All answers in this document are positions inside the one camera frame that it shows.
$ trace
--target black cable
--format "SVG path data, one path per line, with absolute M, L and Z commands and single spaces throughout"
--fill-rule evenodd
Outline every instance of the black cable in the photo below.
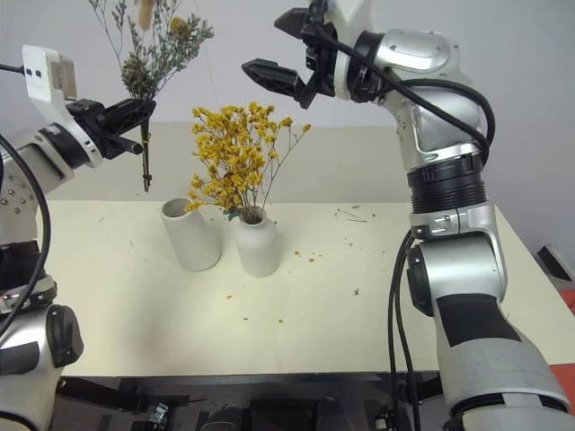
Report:
M 14 67 L 8 65 L 0 65 L 0 70 L 5 70 L 6 72 L 15 72 L 16 74 L 24 75 L 24 66 Z
M 387 346 L 389 350 L 389 366 L 390 377 L 392 386 L 392 403 L 395 415 L 399 414 L 399 398 L 397 396 L 397 368 L 395 366 L 395 348 L 394 348 L 394 297 L 395 293 L 399 290 L 399 285 L 402 281 L 403 265 L 407 250 L 413 244 L 414 238 L 411 231 L 408 231 L 403 237 L 402 245 L 397 251 L 395 258 L 394 272 L 392 275 L 392 283 L 389 289 L 389 300 L 387 303 Z
M 402 81 L 402 84 L 406 87 L 432 87 L 432 88 L 445 88 L 451 92 L 456 92 L 467 99 L 474 101 L 479 106 L 482 107 L 483 114 L 485 115 L 485 122 L 487 123 L 487 133 L 485 138 L 490 144 L 493 142 L 495 137 L 495 114 L 489 103 L 489 101 L 480 92 L 474 88 L 460 84 L 454 83 L 453 81 L 444 81 L 442 79 L 408 79 L 407 81 Z
M 417 103 L 422 108 L 428 110 L 429 112 L 443 119 L 447 123 L 451 124 L 452 126 L 455 126 L 456 128 L 459 128 L 460 130 L 464 131 L 467 135 L 471 136 L 481 148 L 483 165 L 487 163 L 487 160 L 489 158 L 489 147 L 491 142 L 489 142 L 487 138 L 481 133 L 479 133 L 475 128 L 471 127 L 462 120 L 454 117 L 453 115 L 445 112 L 444 110 L 434 105 L 433 103 L 426 101 L 425 99 L 420 97 L 417 93 L 410 90 L 407 86 L 403 85 L 401 80 L 399 80 L 394 74 L 390 74 L 386 70 L 380 69 L 373 62 L 371 62 L 370 60 L 359 54 L 355 49 L 332 38 L 323 30 L 323 28 L 320 25 L 315 25 L 314 29 L 316 36 L 319 36 L 320 39 L 322 39 L 323 42 L 325 42 L 327 45 L 343 52 L 344 54 L 358 61 L 363 66 L 365 66 L 371 73 L 379 76 L 381 79 L 384 80 L 384 82 L 389 87 L 393 88 L 404 97 L 408 98 L 414 103 Z
M 24 293 L 20 295 L 20 298 L 18 298 L 18 302 L 16 303 L 14 308 L 10 311 L 8 316 L 2 320 L 2 323 L 0 324 L 0 338 L 1 338 L 5 334 L 6 330 L 10 327 L 13 320 L 16 318 L 16 315 L 23 308 L 24 303 L 28 300 L 28 298 L 30 298 L 31 293 L 34 290 L 36 283 L 38 282 L 38 278 L 40 277 L 40 273 L 44 269 L 44 263 L 46 263 L 46 258 L 48 257 L 48 251 L 49 251 L 49 246 L 50 246 L 51 224 L 50 224 L 50 214 L 49 214 L 49 210 L 48 210 L 48 203 L 46 202 L 46 198 L 44 197 L 44 192 L 42 191 L 40 184 L 36 180 L 34 173 L 28 167 L 28 164 L 26 164 L 26 162 L 18 154 L 16 149 L 2 136 L 2 134 L 0 134 L 0 145 L 13 158 L 13 160 L 16 162 L 18 167 L 22 170 L 26 179 L 30 183 L 32 191 L 34 192 L 34 195 L 36 196 L 36 200 L 37 200 L 38 205 L 40 207 L 40 213 L 41 213 L 41 217 L 42 217 L 42 226 L 43 226 L 43 228 L 42 228 L 42 247 L 40 249 L 40 255 L 38 257 L 38 260 L 36 261 L 36 266 L 34 267 L 34 270 L 32 271 L 30 281 L 28 282 L 28 285 L 26 286 Z
M 2 191 L 2 183 L 4 181 L 4 159 L 0 154 L 0 191 Z
M 402 257 L 402 272 L 403 264 L 405 263 L 405 255 Z M 402 289 L 399 287 L 395 291 L 395 318 L 397 320 L 397 329 L 399 330 L 399 338 L 402 341 L 403 355 L 405 356 L 405 364 L 407 365 L 407 391 L 411 401 L 411 411 L 413 413 L 413 429 L 415 431 L 421 430 L 420 420 L 420 400 L 417 396 L 417 385 L 415 382 L 415 373 L 413 372 L 413 362 L 411 361 L 410 348 L 407 344 L 405 337 L 405 329 L 403 328 L 402 306 L 400 299 L 400 292 Z

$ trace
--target red object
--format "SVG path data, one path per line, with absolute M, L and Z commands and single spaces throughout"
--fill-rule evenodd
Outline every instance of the red object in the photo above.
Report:
M 572 312 L 575 312 L 575 290 L 559 292 L 563 301 Z M 559 380 L 560 385 L 571 402 L 571 414 L 575 414 L 575 364 L 551 365 L 551 370 Z
M 561 290 L 559 292 L 563 301 L 567 304 L 572 312 L 575 312 L 575 290 Z
M 572 415 L 575 415 L 575 364 L 551 365 L 551 371 L 559 380 L 559 384 L 571 402 Z

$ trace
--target gray-green dried plant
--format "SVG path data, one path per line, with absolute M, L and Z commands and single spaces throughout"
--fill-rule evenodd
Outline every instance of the gray-green dried plant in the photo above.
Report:
M 214 37 L 205 20 L 195 14 L 185 19 L 176 14 L 181 0 L 141 0 L 136 19 L 128 13 L 127 0 L 88 0 L 88 3 L 106 32 L 122 82 L 134 99 L 153 100 L 177 72 L 198 56 L 202 42 Z M 128 35 L 131 50 L 125 55 L 124 41 Z M 144 148 L 144 190 L 148 192 L 152 181 L 149 120 L 140 126 L 140 136 Z

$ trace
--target white wall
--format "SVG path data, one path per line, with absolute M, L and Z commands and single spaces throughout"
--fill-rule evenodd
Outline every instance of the white wall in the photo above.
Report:
M 191 155 L 194 143 L 190 124 L 153 123 L 151 132 L 154 179 L 149 194 L 142 191 L 141 158 L 126 154 L 98 170 L 78 170 L 73 181 L 50 196 L 167 200 L 185 195 L 191 174 L 205 171 L 198 158 Z M 137 139 L 137 132 L 128 136 Z M 410 191 L 403 166 L 398 163 L 400 148 L 393 145 L 394 140 L 392 127 L 314 128 L 281 167 L 270 199 L 272 202 L 407 202 Z M 280 142 L 279 146 L 283 148 L 285 143 Z
M 1 3 L 0 61 L 20 64 L 23 43 L 44 45 L 75 60 L 82 96 L 109 104 L 126 95 L 115 58 L 87 0 Z M 275 103 L 281 114 L 293 114 L 300 124 L 311 122 L 326 128 L 392 126 L 391 116 L 375 107 L 328 98 L 318 99 L 309 111 L 299 110 L 294 102 L 263 91 L 243 75 L 240 65 L 254 57 L 275 59 L 285 66 L 305 70 L 303 46 L 272 26 L 274 19 L 289 7 L 304 3 L 183 0 L 182 10 L 200 12 L 208 18 L 214 24 L 216 37 L 160 95 L 155 121 L 190 121 L 190 109 L 196 105 L 215 108 L 260 100 Z M 575 121 L 575 2 L 374 0 L 373 17 L 378 30 L 435 30 L 459 40 L 462 69 L 490 99 L 498 119 L 485 175 L 491 196 L 532 250 L 554 242 L 575 267 L 575 188 L 571 167 L 575 160 L 571 129 Z M 10 74 L 0 76 L 0 130 L 12 133 L 24 126 L 41 126 L 41 119 L 24 96 L 22 79 Z M 356 131 L 356 141 L 371 136 L 361 129 Z M 158 163 L 155 168 L 156 178 L 160 178 L 170 165 Z M 365 187 L 378 196 L 379 185 Z M 352 190 L 349 193 L 342 199 L 358 200 Z M 314 197 L 303 191 L 301 200 L 309 200 L 310 196 Z

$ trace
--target black metal frame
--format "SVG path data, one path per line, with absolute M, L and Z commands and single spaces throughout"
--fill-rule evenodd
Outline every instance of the black metal frame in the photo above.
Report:
M 119 388 L 112 389 L 79 377 L 63 377 L 56 395 L 119 411 L 145 411 L 148 406 L 147 396 L 138 394 L 138 387 L 130 379 L 122 379 Z

